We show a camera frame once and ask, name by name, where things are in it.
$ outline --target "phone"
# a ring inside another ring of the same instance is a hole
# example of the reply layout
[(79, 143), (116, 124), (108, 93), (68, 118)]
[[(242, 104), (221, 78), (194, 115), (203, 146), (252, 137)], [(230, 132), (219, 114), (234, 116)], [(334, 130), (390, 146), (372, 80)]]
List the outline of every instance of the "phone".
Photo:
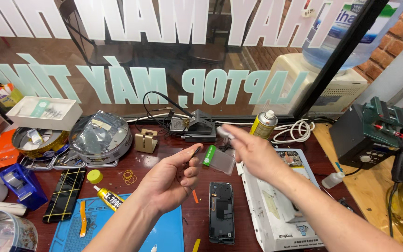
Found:
[(209, 241), (234, 244), (234, 200), (230, 183), (209, 184)]

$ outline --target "finger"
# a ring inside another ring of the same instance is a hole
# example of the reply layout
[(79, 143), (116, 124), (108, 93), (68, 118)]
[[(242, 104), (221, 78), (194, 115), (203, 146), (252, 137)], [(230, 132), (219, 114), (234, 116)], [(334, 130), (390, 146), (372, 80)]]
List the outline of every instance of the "finger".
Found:
[(244, 144), (248, 145), (249, 142), (253, 141), (253, 139), (255, 138), (255, 136), (252, 136), (249, 134), (249, 132), (240, 129), (236, 126), (232, 126), (229, 124), (223, 124), (222, 127), (225, 127), (225, 129), (229, 132), (231, 132), (231, 134), (238, 138), (239, 140), (241, 140)]
[(231, 145), (236, 150), (236, 161), (241, 162), (242, 158), (246, 157), (248, 154), (247, 146), (238, 138), (231, 140)]
[(189, 161), (189, 166), (197, 166), (199, 163), (200, 163), (200, 160), (198, 159), (198, 157), (193, 157)]
[(200, 172), (200, 167), (191, 166), (191, 167), (187, 168), (186, 170), (184, 170), (184, 175), (187, 178), (190, 178), (193, 176), (197, 176), (199, 172)]
[(189, 159), (191, 159), (192, 155), (194, 154), (195, 150), (200, 147), (200, 151), (203, 150), (203, 144), (201, 143), (196, 143), (193, 146), (184, 149), (170, 157), (163, 158), (161, 160), (162, 162), (165, 162), (166, 164), (173, 165), (175, 167), (180, 167), (182, 164), (187, 163)]
[(234, 153), (234, 158), (236, 159), (236, 162), (237, 162), (237, 163), (242, 162), (242, 158), (240, 157), (240, 154), (239, 154), (238, 151), (236, 151), (236, 152)]
[(185, 178), (180, 182), (180, 184), (182, 187), (187, 187), (191, 188), (191, 190), (194, 190), (198, 185), (198, 177)]

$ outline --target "yellow spray can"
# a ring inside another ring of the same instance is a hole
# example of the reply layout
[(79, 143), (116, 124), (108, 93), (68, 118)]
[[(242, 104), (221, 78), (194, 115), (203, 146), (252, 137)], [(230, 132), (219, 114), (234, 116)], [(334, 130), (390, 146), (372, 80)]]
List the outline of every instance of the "yellow spray can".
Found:
[(250, 130), (250, 135), (268, 139), (277, 123), (278, 119), (272, 110), (261, 112), (254, 120), (253, 126)]
[(97, 190), (97, 196), (115, 212), (124, 202), (121, 197), (107, 188), (99, 188), (97, 186), (94, 186), (94, 189)]

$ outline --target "wooden desk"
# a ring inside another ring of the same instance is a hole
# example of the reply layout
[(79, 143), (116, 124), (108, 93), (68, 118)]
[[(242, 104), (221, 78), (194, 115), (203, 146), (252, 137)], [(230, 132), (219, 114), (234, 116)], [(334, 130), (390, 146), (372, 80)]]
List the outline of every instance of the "wooden desk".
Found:
[[(329, 134), (330, 124), (316, 124), (313, 134), (318, 139), (331, 163), (338, 162), (334, 144)], [(365, 218), (375, 227), (389, 235), (388, 211), (386, 208), (386, 192), (393, 186), (391, 168), (394, 157), (390, 157), (369, 170), (345, 177), (344, 184), (359, 205)], [(340, 165), (344, 173), (350, 173), (356, 168)], [(394, 238), (403, 244), (403, 236), (394, 225)]]
[[(159, 130), (158, 126), (144, 126), (146, 129)], [(131, 126), (133, 134), (138, 131)], [(104, 179), (98, 184), (99, 187), (106, 187), (115, 193), (131, 193), (133, 192), (144, 175), (151, 169), (160, 158), (169, 156), (178, 152), (182, 148), (191, 146), (190, 143), (185, 143), (178, 138), (165, 139), (163, 134), (158, 136), (159, 142), (153, 154), (137, 152), (132, 146), (131, 149), (120, 159), (117, 167), (99, 169), (104, 175)], [(222, 145), (222, 141), (217, 142), (217, 146)], [(328, 160), (326, 154), (323, 152), (320, 144), (311, 137), (304, 143), (293, 143), (289, 145), (291, 148), (302, 149), (309, 165), (313, 172), (329, 174), (334, 171), (334, 167)], [(133, 185), (126, 185), (122, 179), (122, 174), (126, 169), (131, 169), (137, 176), (138, 180)], [(40, 181), (46, 195), (50, 197), (59, 180), (61, 171), (51, 170), (35, 173)], [(199, 252), (205, 251), (247, 251), (255, 252), (261, 251), (258, 241), (256, 240), (253, 223), (249, 213), (249, 207), (245, 192), (243, 190), (242, 180), (237, 175), (237, 170), (234, 169), (232, 176), (216, 171), (214, 169), (202, 170), (199, 174), (200, 182), (196, 188), (197, 196), (200, 200), (198, 204), (195, 203), (193, 197), (189, 197), (182, 204), (183, 217), (188, 221), (188, 225), (183, 222), (184, 229), (184, 250), (191, 252), (193, 245), (197, 238), (201, 239)], [(317, 177), (317, 181), (321, 181), (322, 177)], [(209, 183), (210, 182), (229, 182), (232, 184), (234, 190), (234, 222), (236, 231), (235, 245), (221, 245), (210, 243), (208, 237), (208, 214), (209, 214)], [(356, 210), (357, 214), (363, 216), (359, 211), (354, 199), (347, 191), (343, 183), (335, 186), (333, 189), (328, 190), (329, 193), (336, 199), (345, 198), (346, 202)], [(96, 191), (93, 185), (86, 181), (83, 184), (79, 198), (96, 197)], [(9, 192), (6, 202), (16, 202), (17, 198), (13, 192)], [(57, 224), (44, 224), (42, 222), (43, 215), (46, 211), (47, 204), (40, 207), (38, 210), (29, 212), (25, 218), (33, 222), (38, 232), (38, 247), (37, 251), (48, 251), (51, 245), (54, 232), (56, 231)]]

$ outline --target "green label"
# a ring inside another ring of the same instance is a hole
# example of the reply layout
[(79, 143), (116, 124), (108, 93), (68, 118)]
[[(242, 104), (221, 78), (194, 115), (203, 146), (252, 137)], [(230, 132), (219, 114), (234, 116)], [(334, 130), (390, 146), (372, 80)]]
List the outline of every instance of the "green label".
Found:
[(209, 166), (211, 163), (212, 157), (214, 156), (214, 152), (216, 150), (216, 146), (210, 145), (208, 150), (206, 151), (205, 159), (203, 160), (203, 164)]
[(50, 101), (48, 100), (39, 100), (37, 105), (35, 106), (34, 111), (32, 111), (31, 117), (41, 117), (44, 111), (48, 107)]

